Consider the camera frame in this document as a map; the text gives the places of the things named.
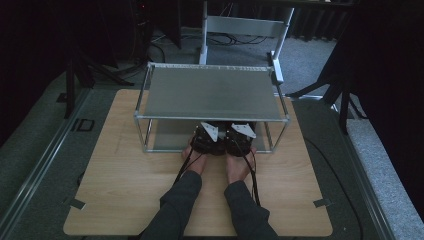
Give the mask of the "white metal desk frame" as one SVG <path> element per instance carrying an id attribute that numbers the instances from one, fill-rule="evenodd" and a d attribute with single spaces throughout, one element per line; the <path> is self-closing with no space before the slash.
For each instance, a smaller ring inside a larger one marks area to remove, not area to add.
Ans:
<path id="1" fill-rule="evenodd" d="M 204 0 L 202 14 L 202 45 L 200 49 L 199 63 L 203 65 L 207 63 L 207 35 L 209 33 L 277 38 L 278 41 L 276 47 L 269 53 L 269 58 L 270 65 L 274 69 L 276 81 L 279 84 L 282 84 L 284 82 L 284 77 L 279 57 L 290 27 L 294 10 L 294 7 L 289 7 L 284 13 L 283 19 L 280 21 L 213 16 L 208 14 L 208 1 Z"/>

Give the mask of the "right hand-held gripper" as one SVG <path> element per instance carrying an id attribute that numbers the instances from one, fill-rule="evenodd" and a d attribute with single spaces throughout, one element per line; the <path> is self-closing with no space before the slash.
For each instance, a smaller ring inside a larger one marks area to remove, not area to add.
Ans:
<path id="1" fill-rule="evenodd" d="M 227 125 L 225 137 L 227 153 L 237 157 L 247 155 L 250 152 L 253 140 L 257 137 L 256 132 L 252 135 L 244 135 L 232 130 L 230 124 Z"/>

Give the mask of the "person's right hand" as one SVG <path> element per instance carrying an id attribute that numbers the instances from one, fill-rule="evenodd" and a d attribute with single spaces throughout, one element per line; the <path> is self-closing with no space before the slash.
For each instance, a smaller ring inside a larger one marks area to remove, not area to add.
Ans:
<path id="1" fill-rule="evenodd" d="M 244 157 L 226 155 L 226 174 L 229 184 L 237 181 L 244 181 L 245 178 L 255 169 L 256 148 L 252 147 L 250 152 Z"/>

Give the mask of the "black metal stand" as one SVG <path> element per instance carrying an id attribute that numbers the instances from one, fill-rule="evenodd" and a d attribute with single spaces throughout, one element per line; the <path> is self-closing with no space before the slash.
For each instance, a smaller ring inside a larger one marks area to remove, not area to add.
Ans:
<path id="1" fill-rule="evenodd" d="M 133 83 L 120 78 L 118 75 L 96 63 L 82 51 L 78 50 L 72 55 L 66 68 L 66 92 L 61 94 L 58 98 L 60 102 L 66 104 L 65 119 L 69 119 L 76 108 L 75 78 L 78 78 L 79 83 L 83 87 L 92 88 L 94 86 L 95 80 L 90 72 L 91 68 L 119 85 L 133 86 Z"/>
<path id="2" fill-rule="evenodd" d="M 318 77 L 318 80 L 315 83 L 308 85 L 298 91 L 289 93 L 288 97 L 300 98 L 306 95 L 307 93 L 312 92 L 324 85 L 329 85 L 328 89 L 323 95 L 322 100 L 325 104 L 332 105 L 336 102 L 338 97 L 341 97 L 338 125 L 341 131 L 345 135 L 347 135 L 347 119 L 349 105 L 352 105 L 352 107 L 355 109 L 355 111 L 359 114 L 361 118 L 365 118 L 365 116 L 359 112 L 358 108 L 355 106 L 355 104 L 350 98 L 353 83 L 354 72 L 352 69 L 341 70 L 339 72 L 322 70 Z"/>

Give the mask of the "aluminium floor rail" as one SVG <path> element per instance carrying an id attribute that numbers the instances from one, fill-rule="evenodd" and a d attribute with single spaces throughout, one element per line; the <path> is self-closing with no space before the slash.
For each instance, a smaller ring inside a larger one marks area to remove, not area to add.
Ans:
<path id="1" fill-rule="evenodd" d="M 396 240 L 396 212 L 391 209 L 392 200 L 400 196 L 403 186 L 379 137 L 368 120 L 350 118 L 350 110 L 339 104 L 330 108 L 337 114 L 337 123 L 346 133 L 353 172 L 381 240 Z"/>
<path id="2" fill-rule="evenodd" d="M 9 238 L 9 235 L 37 191 L 57 152 L 60 150 L 89 94 L 90 89 L 83 89 L 80 92 L 70 115 L 65 119 L 61 119 L 60 126 L 44 149 L 43 154 L 37 159 L 35 165 L 26 176 L 25 181 L 21 184 L 19 191 L 14 196 L 4 214 L 0 217 L 0 240 L 7 240 Z"/>

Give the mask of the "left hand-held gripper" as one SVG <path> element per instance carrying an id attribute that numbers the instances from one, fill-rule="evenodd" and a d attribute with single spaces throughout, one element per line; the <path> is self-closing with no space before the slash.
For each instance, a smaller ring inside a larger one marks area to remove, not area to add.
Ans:
<path id="1" fill-rule="evenodd" d="M 214 156 L 224 155 L 225 149 L 225 132 L 209 133 L 201 123 L 196 127 L 195 135 L 192 139 L 192 148 L 203 154 L 212 154 Z"/>

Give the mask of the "black rectangular bracket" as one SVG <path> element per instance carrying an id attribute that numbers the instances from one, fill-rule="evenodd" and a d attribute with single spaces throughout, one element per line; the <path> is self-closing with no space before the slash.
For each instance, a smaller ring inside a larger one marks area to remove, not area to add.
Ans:
<path id="1" fill-rule="evenodd" d="M 77 118 L 72 125 L 72 132 L 90 132 L 93 130 L 95 121 L 91 119 L 79 119 Z"/>

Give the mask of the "person's left hand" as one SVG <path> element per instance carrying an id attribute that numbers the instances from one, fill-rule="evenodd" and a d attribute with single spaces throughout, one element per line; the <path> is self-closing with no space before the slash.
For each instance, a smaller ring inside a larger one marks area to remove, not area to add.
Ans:
<path id="1" fill-rule="evenodd" d="M 186 148 L 181 153 L 184 160 L 182 172 L 193 171 L 201 175 L 205 170 L 208 156 L 195 151 L 191 146 L 191 142 L 192 140 L 188 141 Z"/>

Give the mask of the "grey metal shoe rack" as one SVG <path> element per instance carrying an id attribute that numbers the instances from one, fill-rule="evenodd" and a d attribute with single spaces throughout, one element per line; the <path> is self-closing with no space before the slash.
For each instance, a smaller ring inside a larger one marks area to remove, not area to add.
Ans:
<path id="1" fill-rule="evenodd" d="M 150 63 L 134 112 L 142 149 L 177 152 L 203 121 L 255 122 L 253 145 L 272 153 L 290 124 L 271 67 Z"/>

